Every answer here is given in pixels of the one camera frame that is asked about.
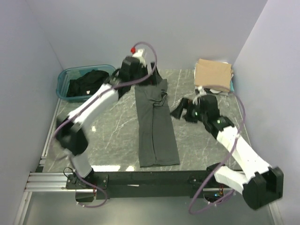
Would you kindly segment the grey t-shirt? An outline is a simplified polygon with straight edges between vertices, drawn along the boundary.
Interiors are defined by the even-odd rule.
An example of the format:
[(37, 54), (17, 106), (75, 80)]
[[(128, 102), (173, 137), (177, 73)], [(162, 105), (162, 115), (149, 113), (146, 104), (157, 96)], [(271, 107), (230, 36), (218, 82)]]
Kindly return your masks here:
[(135, 86), (140, 167), (180, 164), (167, 90), (167, 79), (159, 74), (152, 84)]

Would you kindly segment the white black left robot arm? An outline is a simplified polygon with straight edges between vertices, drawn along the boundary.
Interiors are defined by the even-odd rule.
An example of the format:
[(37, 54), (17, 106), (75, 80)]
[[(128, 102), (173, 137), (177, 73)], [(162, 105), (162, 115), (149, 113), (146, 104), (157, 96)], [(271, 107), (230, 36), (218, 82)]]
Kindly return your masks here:
[(82, 188), (94, 185), (94, 170), (85, 155), (89, 145), (86, 129), (102, 111), (127, 94), (132, 86), (153, 84), (157, 71), (156, 60), (151, 63), (151, 68), (148, 73), (142, 56), (127, 56), (121, 67), (108, 76), (99, 90), (85, 103), (71, 111), (67, 117), (57, 118), (53, 137), (69, 152), (68, 157), (77, 175), (77, 183)]

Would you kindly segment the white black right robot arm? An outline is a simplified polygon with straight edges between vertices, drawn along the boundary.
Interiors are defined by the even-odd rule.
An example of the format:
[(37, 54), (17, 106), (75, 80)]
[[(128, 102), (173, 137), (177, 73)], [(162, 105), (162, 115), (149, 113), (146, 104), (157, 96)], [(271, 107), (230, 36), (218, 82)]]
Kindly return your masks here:
[(279, 167), (272, 167), (263, 160), (240, 135), (238, 128), (226, 116), (220, 114), (217, 98), (213, 95), (196, 97), (193, 101), (183, 98), (171, 115), (191, 123), (202, 122), (204, 128), (228, 150), (242, 169), (234, 171), (225, 162), (208, 167), (209, 173), (193, 196), (193, 201), (208, 184), (228, 186), (243, 196), (246, 204), (257, 210), (283, 196), (284, 174)]

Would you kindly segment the black t-shirt in bin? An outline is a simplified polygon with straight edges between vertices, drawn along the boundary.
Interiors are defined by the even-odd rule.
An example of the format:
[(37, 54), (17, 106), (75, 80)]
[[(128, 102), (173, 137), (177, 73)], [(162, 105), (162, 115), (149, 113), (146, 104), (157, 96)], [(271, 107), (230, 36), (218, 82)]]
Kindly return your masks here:
[(66, 96), (70, 98), (93, 95), (108, 77), (109, 73), (106, 71), (92, 70), (77, 79), (72, 79)]

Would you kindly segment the teal plastic bin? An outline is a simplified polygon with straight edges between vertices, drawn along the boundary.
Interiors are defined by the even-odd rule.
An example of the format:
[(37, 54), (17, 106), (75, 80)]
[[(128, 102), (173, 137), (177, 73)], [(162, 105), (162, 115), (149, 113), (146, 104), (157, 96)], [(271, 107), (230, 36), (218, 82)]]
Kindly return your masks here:
[(74, 67), (62, 71), (58, 76), (56, 94), (68, 102), (83, 102), (97, 92), (115, 71), (111, 65)]

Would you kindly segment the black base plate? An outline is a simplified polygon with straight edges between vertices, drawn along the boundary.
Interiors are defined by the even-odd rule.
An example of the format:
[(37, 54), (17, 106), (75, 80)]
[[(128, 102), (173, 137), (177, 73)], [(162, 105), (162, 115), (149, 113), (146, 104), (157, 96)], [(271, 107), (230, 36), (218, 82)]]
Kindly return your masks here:
[[(158, 171), (158, 172), (94, 172), (93, 183), (103, 189), (110, 198), (135, 197), (193, 197), (210, 171)], [(212, 178), (203, 189), (203, 194), (218, 191), (221, 185)], [(68, 175), (67, 190), (75, 190), (79, 202), (91, 202), (91, 194), (96, 199), (105, 199), (100, 190), (84, 184), (73, 173)]]

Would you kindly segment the aluminium rail frame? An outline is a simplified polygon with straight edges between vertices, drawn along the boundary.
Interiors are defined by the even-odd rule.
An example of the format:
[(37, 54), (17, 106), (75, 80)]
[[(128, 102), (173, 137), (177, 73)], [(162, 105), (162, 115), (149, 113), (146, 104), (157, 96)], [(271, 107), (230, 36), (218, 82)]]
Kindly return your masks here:
[[(135, 104), (118, 103), (104, 111), (89, 129), (87, 151), (96, 171), (135, 172), (138, 122)], [(15, 223), (17, 225), (280, 225), (276, 203), (251, 210), (234, 194), (221, 205), (198, 214), (188, 213), (188, 197), (110, 199), (87, 209), (75, 202), (74, 190), (65, 188), (67, 161), (41, 159), (44, 172), (31, 173)]]

